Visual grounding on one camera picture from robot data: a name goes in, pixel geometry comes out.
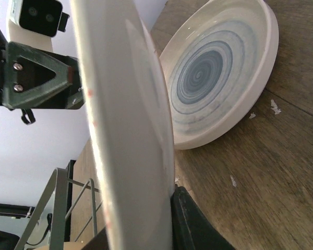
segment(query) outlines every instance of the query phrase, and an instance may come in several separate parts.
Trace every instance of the white wall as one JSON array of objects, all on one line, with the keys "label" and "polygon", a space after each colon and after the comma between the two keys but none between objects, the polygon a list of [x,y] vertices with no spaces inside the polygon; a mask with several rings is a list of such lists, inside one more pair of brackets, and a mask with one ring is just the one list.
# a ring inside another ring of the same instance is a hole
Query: white wall
[{"label": "white wall", "polygon": [[[61,0],[70,14],[69,0]],[[166,0],[135,0],[149,29],[160,15]],[[6,35],[8,0],[0,0],[0,29]],[[53,39],[54,52],[77,56],[73,24]],[[37,110],[36,123],[24,125],[20,111],[0,107],[0,203],[34,206],[54,168],[65,168],[77,159],[89,130],[85,108],[80,110]]]}]

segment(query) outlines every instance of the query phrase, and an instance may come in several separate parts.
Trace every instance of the plate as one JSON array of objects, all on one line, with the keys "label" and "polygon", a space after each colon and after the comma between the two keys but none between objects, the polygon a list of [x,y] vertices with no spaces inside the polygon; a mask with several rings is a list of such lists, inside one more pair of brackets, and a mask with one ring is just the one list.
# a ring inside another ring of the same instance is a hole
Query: plate
[{"label": "plate", "polygon": [[205,145],[252,108],[278,50],[276,17],[263,0],[212,0],[161,54],[176,149]]},{"label": "plate", "polygon": [[171,250],[173,129],[151,36],[132,1],[71,7],[110,249]]}]

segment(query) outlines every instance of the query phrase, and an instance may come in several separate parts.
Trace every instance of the wooden surface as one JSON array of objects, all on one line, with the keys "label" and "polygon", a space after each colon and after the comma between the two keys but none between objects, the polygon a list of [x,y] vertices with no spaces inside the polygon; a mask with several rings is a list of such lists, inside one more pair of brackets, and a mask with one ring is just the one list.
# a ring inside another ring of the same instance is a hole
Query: wooden surface
[{"label": "wooden surface", "polygon": [[[90,141],[87,142],[85,148],[83,149],[81,155],[78,160],[74,164],[73,170],[73,179],[85,184],[89,178],[94,180],[94,184],[96,188],[99,188],[99,183],[96,175],[96,170],[94,166],[94,157],[92,152],[92,147]],[[72,203],[76,200],[78,194],[80,193],[82,187],[73,185],[72,191]],[[96,193],[96,206],[101,201],[101,195]],[[88,219],[92,215],[92,200],[91,200],[91,191],[85,190],[80,201],[72,212],[71,217],[71,241],[73,241],[76,236],[79,234],[83,226],[86,224]],[[98,232],[100,232],[104,226],[104,218],[102,207],[97,212],[97,224],[98,224]],[[93,223],[92,221],[88,224],[85,231],[79,238],[79,242],[87,243],[93,238]]]},{"label": "wooden surface", "polygon": [[[151,32],[159,53],[205,2],[168,1]],[[279,22],[280,46],[266,89],[227,134],[206,146],[176,151],[176,182],[237,249],[312,250],[313,0],[267,2]],[[278,115],[272,99],[282,111]],[[253,112],[256,117],[249,119]],[[75,178],[95,178],[93,169],[87,144]],[[77,215],[73,229],[75,223],[81,223]]]}]

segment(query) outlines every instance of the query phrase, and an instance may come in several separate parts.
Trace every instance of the metal frame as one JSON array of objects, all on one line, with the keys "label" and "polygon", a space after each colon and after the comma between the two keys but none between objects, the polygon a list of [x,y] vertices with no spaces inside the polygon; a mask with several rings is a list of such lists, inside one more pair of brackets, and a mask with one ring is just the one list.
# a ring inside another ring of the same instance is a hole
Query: metal frame
[{"label": "metal frame", "polygon": [[34,209],[35,207],[0,204],[0,216],[16,217],[16,219],[29,218]]},{"label": "metal frame", "polygon": [[[67,184],[72,183],[78,186],[82,186],[80,193],[78,194],[77,199],[74,201],[70,209],[67,211]],[[47,205],[49,199],[51,198],[53,192],[55,192],[54,197],[54,206],[53,206],[53,218],[52,218],[52,228],[50,236],[50,245],[49,250],[63,250],[64,239],[65,239],[65,227],[66,221],[70,217],[73,209],[80,200],[82,194],[86,189],[91,190],[92,198],[92,216],[89,218],[85,226],[79,232],[78,236],[75,238],[75,241],[79,239],[87,225],[91,220],[93,220],[93,232],[94,236],[98,233],[97,228],[97,215],[96,212],[102,206],[102,202],[96,208],[95,192],[100,192],[100,190],[95,188],[93,179],[89,179],[85,184],[82,184],[78,181],[72,180],[67,177],[67,169],[57,168],[53,171],[44,191],[41,195],[41,198],[33,211],[33,214],[26,226],[25,231],[23,232],[20,240],[18,241],[14,250],[23,250],[25,244],[30,237],[34,227],[37,224],[45,206]]]},{"label": "metal frame", "polygon": [[[75,160],[70,160],[67,164],[66,170],[67,170],[67,177],[69,179],[73,179],[73,173],[74,173],[74,164]],[[73,194],[73,184],[68,183],[67,184],[67,202],[66,202],[66,212],[68,212],[69,208],[72,206],[72,194]],[[71,235],[71,216],[66,220],[65,224],[65,242],[70,241],[70,235]]]},{"label": "metal frame", "polygon": [[18,241],[15,250],[23,250],[25,244],[30,237],[37,221],[39,220],[45,206],[47,205],[51,195],[55,191],[52,224],[55,227],[51,229],[49,250],[63,250],[64,232],[65,232],[65,215],[67,200],[67,171],[66,169],[57,168],[53,171],[40,200]]}]

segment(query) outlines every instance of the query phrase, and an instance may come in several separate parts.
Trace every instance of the red mark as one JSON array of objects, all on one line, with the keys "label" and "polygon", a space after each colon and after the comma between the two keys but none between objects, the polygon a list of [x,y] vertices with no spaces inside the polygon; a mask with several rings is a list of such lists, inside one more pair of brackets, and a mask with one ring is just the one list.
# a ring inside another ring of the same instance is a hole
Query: red mark
[{"label": "red mark", "polygon": [[68,67],[68,76],[67,76],[67,80],[69,83],[73,82],[73,75],[74,75],[74,71],[72,67]]},{"label": "red mark", "polygon": [[110,228],[111,228],[111,222],[110,222],[110,221],[107,221],[107,223],[106,223],[106,228],[107,228],[107,229],[110,229]]},{"label": "red mark", "polygon": [[88,90],[88,91],[87,91],[87,96],[88,96],[88,97],[92,97],[92,95],[93,95],[93,91],[92,91],[92,90]]}]

